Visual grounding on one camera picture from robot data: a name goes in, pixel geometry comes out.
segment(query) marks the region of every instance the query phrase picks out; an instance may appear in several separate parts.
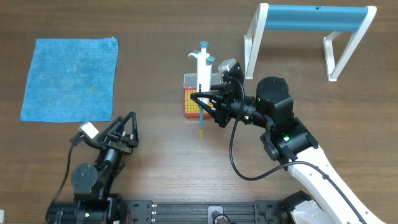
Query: blue and white rack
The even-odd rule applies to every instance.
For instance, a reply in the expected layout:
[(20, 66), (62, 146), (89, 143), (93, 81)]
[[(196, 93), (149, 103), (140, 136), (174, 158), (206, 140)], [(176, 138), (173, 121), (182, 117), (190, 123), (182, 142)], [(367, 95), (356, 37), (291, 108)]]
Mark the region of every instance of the blue and white rack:
[[(332, 31), (323, 38), (328, 80), (337, 81), (348, 59), (372, 23), (377, 8), (336, 6), (293, 6), (262, 3), (244, 36), (245, 77), (253, 79), (254, 66), (262, 34), (267, 30), (322, 30)], [(335, 64), (332, 41), (342, 32), (351, 32), (343, 55)]]

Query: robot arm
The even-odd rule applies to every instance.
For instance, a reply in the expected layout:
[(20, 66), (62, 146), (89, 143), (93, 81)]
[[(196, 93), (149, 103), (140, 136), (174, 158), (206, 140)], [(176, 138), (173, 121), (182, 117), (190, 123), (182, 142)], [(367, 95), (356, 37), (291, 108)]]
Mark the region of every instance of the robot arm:
[[(269, 157), (280, 162), (279, 168), (289, 170), (322, 208), (309, 198), (296, 195), (301, 199), (290, 198), (284, 208), (285, 215), (289, 216), (291, 221), (351, 224), (361, 223), (362, 220), (362, 223), (382, 223), (339, 177), (317, 140), (303, 123), (294, 117), (293, 99), (283, 78), (262, 79), (257, 85), (256, 97), (253, 97), (244, 95), (243, 72), (234, 59), (224, 61), (219, 66), (219, 71), (225, 84), (212, 86), (211, 92), (193, 93), (191, 99), (211, 114), (222, 128), (225, 128), (231, 118), (235, 118), (245, 124), (266, 129), (260, 140)], [(198, 97), (209, 98), (213, 107), (203, 104)], [(240, 174), (234, 165), (233, 167), (236, 173), (246, 180), (257, 180), (272, 173), (250, 178)]]

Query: blue towel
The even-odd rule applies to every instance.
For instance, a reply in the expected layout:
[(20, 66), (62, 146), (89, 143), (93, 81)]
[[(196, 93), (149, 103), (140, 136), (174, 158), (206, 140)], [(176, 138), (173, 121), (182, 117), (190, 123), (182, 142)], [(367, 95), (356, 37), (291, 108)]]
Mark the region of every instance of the blue towel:
[(119, 44), (106, 39), (37, 39), (21, 121), (109, 121)]

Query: blue bar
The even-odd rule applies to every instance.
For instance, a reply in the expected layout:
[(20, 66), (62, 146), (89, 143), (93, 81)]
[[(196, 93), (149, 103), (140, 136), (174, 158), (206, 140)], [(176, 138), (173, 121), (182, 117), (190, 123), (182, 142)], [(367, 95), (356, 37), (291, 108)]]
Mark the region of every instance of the blue bar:
[(267, 30), (356, 32), (367, 7), (269, 5)]

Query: wooden surface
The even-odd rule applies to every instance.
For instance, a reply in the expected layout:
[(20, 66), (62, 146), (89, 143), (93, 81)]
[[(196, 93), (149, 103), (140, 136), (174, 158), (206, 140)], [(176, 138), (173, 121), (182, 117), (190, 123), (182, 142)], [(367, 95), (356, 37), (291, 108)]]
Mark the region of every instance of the wooden surface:
[[(6, 222), (42, 222), (65, 172), (68, 140), (78, 123), (19, 121), (36, 38), (119, 39), (113, 116), (135, 111), (139, 147), (125, 157), (113, 185), (125, 199), (156, 202), (253, 202), (279, 200), (303, 190), (289, 173), (246, 182), (232, 170), (228, 144), (232, 124), (197, 121), (183, 113), (187, 58), (210, 43), (218, 66), (244, 63), (243, 35), (260, 1), (0, 1), (0, 208)], [(280, 2), (296, 4), (296, 1)], [(266, 31), (254, 80), (284, 77), (294, 112), (324, 148), (339, 175), (381, 220), (398, 223), (398, 8), (397, 1), (306, 1), (300, 4), (377, 6), (376, 17), (335, 83), (327, 82), (324, 32)], [(333, 43), (341, 55), (348, 35)], [(106, 123), (95, 123), (99, 128)], [(278, 165), (259, 140), (263, 130), (240, 124), (234, 155), (245, 175)], [(93, 162), (98, 151), (76, 147), (71, 168)], [(60, 197), (71, 200), (67, 180)]]

